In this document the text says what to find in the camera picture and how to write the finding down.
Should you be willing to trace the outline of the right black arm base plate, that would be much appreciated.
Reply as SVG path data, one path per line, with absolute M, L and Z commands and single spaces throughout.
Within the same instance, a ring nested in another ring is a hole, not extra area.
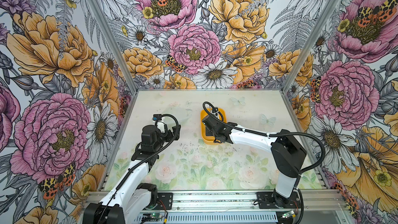
M 276 192 L 273 191 L 257 192 L 256 197 L 257 199 L 254 201 L 254 206 L 258 206 L 259 209 L 298 209 L 302 206 L 300 196 L 296 191 L 293 191 L 289 198 L 276 195 Z

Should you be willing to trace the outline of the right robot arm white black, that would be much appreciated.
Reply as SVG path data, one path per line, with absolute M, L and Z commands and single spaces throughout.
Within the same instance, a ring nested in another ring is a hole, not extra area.
M 277 207 L 287 207 L 293 190 L 298 186 L 307 152 L 288 130 L 278 133 L 247 129 L 232 122 L 222 122 L 213 115 L 202 119 L 206 131 L 215 137 L 215 143 L 250 146 L 270 152 L 279 171 L 275 189 L 268 202 Z

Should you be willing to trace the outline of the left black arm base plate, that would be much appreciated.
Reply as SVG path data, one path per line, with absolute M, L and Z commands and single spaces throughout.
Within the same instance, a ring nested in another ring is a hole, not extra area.
M 174 194 L 171 192 L 159 192 L 158 199 L 154 209 L 156 210 L 171 210 L 173 205 Z

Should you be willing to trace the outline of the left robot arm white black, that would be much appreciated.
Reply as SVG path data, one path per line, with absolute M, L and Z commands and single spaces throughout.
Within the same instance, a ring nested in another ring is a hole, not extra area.
M 179 139 L 181 125 L 172 130 L 160 123 L 142 129 L 142 141 L 137 144 L 132 161 L 122 178 L 99 203 L 90 203 L 83 214 L 84 224 L 131 224 L 142 210 L 154 207 L 158 201 L 155 184 L 143 183 L 159 153 Z

